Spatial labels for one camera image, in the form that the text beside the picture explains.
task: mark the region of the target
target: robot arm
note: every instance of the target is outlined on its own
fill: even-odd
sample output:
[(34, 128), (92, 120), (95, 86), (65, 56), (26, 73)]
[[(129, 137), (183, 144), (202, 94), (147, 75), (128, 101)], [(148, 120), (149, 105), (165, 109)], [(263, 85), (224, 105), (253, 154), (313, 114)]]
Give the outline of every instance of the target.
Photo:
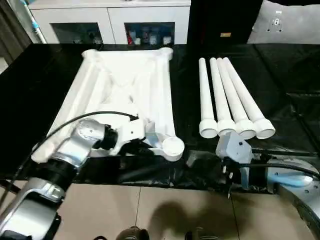
[(81, 120), (0, 215), (0, 239), (53, 239), (61, 222), (57, 209), (92, 148), (116, 155), (124, 144), (143, 137), (140, 119), (117, 130), (93, 119)]
[[(248, 190), (249, 179), (251, 182), (253, 180), (250, 175), (255, 176), (253, 171), (257, 171), (257, 168), (248, 167), (253, 158), (251, 146), (237, 133), (229, 132), (220, 137), (216, 155), (222, 159), (222, 173), (226, 175), (227, 182), (232, 184), (234, 171), (239, 170), (241, 187)], [(282, 167), (270, 167), (276, 164)], [(258, 171), (266, 178), (267, 190), (289, 199), (314, 236), (320, 239), (320, 181), (317, 169), (306, 161), (292, 158), (270, 159), (266, 165), (269, 166), (262, 168), (262, 171), (260, 168)], [(304, 172), (295, 170), (295, 167), (303, 169)]]

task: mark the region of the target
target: bottle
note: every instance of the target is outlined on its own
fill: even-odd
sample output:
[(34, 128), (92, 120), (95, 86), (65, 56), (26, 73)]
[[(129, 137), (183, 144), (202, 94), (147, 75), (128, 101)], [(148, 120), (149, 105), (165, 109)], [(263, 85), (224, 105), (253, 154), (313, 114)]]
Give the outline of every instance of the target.
[(144, 26), (142, 28), (142, 42), (144, 44), (149, 43), (149, 27), (147, 27), (147, 26)]

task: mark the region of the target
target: white pipe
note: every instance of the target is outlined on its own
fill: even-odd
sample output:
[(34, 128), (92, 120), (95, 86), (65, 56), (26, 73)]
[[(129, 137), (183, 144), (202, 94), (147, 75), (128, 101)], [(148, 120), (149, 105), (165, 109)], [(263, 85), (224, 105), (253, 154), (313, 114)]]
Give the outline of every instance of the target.
[(218, 135), (222, 136), (228, 132), (236, 131), (236, 124), (231, 119), (224, 86), (222, 85), (221, 77), (219, 74), (217, 60), (214, 57), (210, 59), (210, 69), (212, 76), (215, 109), (218, 121)]
[(201, 104), (201, 122), (199, 124), (199, 133), (203, 138), (212, 139), (217, 136), (218, 129), (212, 107), (206, 60), (204, 58), (199, 59), (199, 78)]
[(234, 66), (231, 64), (230, 60), (225, 57), (223, 61), (246, 113), (248, 114), (250, 120), (254, 122), (256, 137), (258, 139), (270, 138), (276, 132), (274, 126), (268, 119), (265, 118), (250, 92), (239, 77)]
[(237, 91), (229, 77), (227, 68), (222, 58), (217, 59), (219, 73), (222, 79), (223, 88), (235, 121), (236, 132), (244, 139), (251, 139), (256, 135), (252, 121), (248, 119), (246, 111), (241, 104)]

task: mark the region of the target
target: pipe end cap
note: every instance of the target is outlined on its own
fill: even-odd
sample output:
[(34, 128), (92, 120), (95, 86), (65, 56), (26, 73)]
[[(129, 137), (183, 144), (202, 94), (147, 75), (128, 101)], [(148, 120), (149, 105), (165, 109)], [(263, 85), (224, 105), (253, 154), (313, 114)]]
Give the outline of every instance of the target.
[(243, 137), (243, 139), (252, 139), (256, 135), (255, 125), (249, 119), (243, 119), (236, 124), (236, 132)]
[(174, 162), (182, 157), (185, 150), (185, 144), (180, 138), (170, 136), (162, 142), (162, 148), (167, 155), (166, 159), (170, 162)]
[(256, 131), (256, 137), (258, 139), (268, 139), (276, 133), (275, 127), (266, 118), (262, 118), (255, 121), (254, 126)]
[(219, 137), (221, 137), (229, 132), (235, 132), (236, 131), (236, 124), (231, 119), (220, 120), (217, 123), (217, 129), (218, 129), (218, 135), (219, 135)]
[(218, 135), (217, 122), (214, 119), (203, 119), (199, 124), (199, 133), (205, 139), (213, 139)]

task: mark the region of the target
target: floor tile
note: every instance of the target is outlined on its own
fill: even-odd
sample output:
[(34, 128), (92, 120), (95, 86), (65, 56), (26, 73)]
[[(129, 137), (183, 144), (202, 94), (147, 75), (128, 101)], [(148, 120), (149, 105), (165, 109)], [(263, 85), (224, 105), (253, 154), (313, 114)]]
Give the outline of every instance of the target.
[(231, 201), (208, 191), (142, 187), (136, 225), (151, 240), (183, 240), (196, 227), (238, 239)]
[[(26, 184), (26, 181), (16, 181), (14, 183), (14, 185), (16, 185), (19, 188), (22, 188), (25, 184)], [(1, 196), (2, 196), (4, 191), (5, 190), (2, 187), (0, 187), (0, 198), (1, 198)], [(2, 211), (9, 205), (9, 203), (11, 203), (11, 201), (14, 199), (15, 196), (16, 195), (11, 193), (11, 192), (8, 193), (8, 195), (6, 196), (6, 199), (5, 199), (4, 203), (3, 203), (3, 206), (0, 209), (0, 213), (2, 213)]]
[(278, 195), (232, 195), (240, 240), (314, 240), (292, 204)]
[(57, 240), (115, 240), (136, 223), (140, 187), (73, 184), (59, 209)]

